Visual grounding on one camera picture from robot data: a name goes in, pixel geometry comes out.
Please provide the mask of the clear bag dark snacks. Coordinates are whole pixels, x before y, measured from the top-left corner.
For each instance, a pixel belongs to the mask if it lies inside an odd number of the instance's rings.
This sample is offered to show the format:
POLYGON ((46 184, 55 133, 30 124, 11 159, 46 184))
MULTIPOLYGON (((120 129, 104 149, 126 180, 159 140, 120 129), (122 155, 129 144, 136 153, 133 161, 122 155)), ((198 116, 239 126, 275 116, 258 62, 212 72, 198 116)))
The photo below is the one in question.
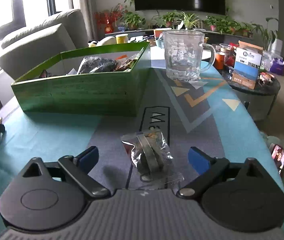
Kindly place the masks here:
POLYGON ((175 187, 184 180, 161 129, 126 134, 121 142, 138 173, 140 189, 175 187))

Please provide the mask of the dark black snack bag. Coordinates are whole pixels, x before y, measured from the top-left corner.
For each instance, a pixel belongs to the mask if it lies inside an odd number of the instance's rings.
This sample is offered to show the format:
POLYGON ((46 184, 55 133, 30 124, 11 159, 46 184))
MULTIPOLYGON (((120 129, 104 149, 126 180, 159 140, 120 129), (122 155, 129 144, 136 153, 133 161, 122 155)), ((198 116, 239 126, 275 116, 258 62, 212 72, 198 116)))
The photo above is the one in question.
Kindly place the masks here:
POLYGON ((86 56, 80 63, 77 74, 112 72, 116 66, 116 60, 99 56, 86 56))

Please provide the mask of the patterned blue table mat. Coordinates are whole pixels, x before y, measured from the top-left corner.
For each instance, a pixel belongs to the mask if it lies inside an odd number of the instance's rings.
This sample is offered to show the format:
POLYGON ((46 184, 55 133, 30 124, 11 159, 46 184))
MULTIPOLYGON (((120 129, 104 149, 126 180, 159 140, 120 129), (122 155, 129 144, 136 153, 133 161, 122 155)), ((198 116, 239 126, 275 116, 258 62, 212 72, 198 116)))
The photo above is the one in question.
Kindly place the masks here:
POLYGON ((15 109, 0 142, 0 239, 284 239, 284 187, 242 103, 148 70, 132 116, 15 109))

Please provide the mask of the smartphone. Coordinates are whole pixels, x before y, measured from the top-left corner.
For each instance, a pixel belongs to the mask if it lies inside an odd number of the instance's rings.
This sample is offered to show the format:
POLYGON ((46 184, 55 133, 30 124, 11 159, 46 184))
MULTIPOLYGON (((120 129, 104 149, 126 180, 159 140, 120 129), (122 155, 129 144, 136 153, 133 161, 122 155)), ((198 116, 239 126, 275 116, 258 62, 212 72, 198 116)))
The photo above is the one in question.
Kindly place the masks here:
POLYGON ((271 144, 271 156, 274 160, 279 174, 281 175, 284 168, 284 148, 280 145, 271 144))

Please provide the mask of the dark round side table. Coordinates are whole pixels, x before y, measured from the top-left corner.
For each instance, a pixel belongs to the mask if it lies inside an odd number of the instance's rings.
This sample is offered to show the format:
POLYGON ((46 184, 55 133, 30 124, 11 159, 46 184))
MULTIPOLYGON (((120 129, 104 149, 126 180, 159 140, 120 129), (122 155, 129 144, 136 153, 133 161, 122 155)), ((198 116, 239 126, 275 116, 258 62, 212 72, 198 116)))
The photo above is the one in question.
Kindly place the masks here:
POLYGON ((220 74, 226 79, 254 121, 261 121, 269 116, 281 89, 276 77, 270 85, 257 83, 254 89, 250 89, 232 81, 229 70, 221 70, 220 74))

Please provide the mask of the green cardboard box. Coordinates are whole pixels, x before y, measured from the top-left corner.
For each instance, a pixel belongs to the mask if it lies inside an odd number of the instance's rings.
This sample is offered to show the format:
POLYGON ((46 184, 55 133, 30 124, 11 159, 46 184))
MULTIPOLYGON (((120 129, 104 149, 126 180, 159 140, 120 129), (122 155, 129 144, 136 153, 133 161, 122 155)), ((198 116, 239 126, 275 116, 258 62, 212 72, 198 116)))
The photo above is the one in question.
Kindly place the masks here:
POLYGON ((148 42, 113 44, 59 53, 12 83, 25 112, 135 116, 151 68, 148 42), (129 71, 71 74, 85 57, 132 57, 129 71))

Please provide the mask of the orange cup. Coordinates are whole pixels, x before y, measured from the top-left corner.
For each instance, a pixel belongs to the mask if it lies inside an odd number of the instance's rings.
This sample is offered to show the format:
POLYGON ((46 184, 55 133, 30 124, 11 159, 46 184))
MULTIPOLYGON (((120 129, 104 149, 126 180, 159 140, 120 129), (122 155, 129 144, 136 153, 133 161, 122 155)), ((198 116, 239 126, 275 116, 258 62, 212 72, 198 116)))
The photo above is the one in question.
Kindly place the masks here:
POLYGON ((224 68, 224 53, 216 53, 215 54, 215 62, 214 62, 214 67, 217 70, 223 70, 224 68))

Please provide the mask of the clear glass mug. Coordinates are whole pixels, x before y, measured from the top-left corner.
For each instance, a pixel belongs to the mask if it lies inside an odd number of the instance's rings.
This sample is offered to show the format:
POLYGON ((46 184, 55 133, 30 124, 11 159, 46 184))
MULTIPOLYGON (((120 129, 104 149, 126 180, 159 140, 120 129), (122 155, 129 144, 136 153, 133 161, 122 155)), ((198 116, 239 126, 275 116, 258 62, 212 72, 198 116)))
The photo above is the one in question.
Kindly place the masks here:
POLYGON ((204 42, 205 34, 194 30, 163 32, 167 77, 179 81, 197 81, 201 72, 215 62, 215 48, 204 42))

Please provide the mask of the blue white carton box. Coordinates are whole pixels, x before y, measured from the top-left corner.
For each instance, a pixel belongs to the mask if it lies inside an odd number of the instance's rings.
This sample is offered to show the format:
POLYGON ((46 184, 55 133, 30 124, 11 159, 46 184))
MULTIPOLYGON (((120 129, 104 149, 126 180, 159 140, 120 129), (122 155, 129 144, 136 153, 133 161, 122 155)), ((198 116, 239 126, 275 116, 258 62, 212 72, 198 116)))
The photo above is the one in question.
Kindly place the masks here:
POLYGON ((262 55, 257 51, 243 48, 237 48, 235 53, 235 64, 231 80, 249 89, 254 89, 262 55))

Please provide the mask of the purple bag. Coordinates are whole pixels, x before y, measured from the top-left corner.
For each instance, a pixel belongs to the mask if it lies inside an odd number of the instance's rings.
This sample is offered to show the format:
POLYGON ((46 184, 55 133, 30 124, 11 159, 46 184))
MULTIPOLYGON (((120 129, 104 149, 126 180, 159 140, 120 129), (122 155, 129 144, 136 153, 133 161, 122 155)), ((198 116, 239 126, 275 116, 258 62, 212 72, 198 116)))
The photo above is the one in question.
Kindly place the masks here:
POLYGON ((273 59, 272 66, 269 70, 273 74, 277 74, 280 76, 284 75, 284 61, 282 59, 273 59))

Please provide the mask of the yellow canister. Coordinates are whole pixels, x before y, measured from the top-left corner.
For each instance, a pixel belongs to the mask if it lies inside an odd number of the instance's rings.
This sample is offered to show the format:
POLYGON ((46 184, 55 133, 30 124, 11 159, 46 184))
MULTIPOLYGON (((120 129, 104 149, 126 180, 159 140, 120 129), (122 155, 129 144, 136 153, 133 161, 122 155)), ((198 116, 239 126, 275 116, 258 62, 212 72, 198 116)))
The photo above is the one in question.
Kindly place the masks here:
POLYGON ((128 43, 128 34, 118 34, 115 36, 117 44, 128 43))

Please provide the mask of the spider plant in vase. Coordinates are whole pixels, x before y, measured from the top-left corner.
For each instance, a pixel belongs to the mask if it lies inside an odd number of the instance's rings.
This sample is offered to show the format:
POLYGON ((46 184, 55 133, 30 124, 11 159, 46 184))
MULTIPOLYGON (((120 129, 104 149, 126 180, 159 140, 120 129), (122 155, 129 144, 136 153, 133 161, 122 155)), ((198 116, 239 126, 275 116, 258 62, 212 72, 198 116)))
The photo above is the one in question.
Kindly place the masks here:
POLYGON ((196 14, 180 12, 178 16, 181 22, 183 23, 185 30, 194 30, 199 29, 201 27, 201 20, 196 14))

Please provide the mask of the red flower decoration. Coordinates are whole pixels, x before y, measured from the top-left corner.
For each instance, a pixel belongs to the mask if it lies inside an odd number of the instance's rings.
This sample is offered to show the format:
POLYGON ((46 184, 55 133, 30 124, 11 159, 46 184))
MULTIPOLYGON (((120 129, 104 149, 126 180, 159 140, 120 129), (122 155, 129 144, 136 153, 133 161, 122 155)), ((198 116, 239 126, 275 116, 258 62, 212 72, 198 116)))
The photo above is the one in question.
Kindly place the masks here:
POLYGON ((104 27, 104 33, 110 34, 114 32, 114 27, 122 19, 127 11, 127 7, 122 4, 117 4, 111 10, 104 10, 103 12, 95 13, 95 20, 98 28, 104 27))

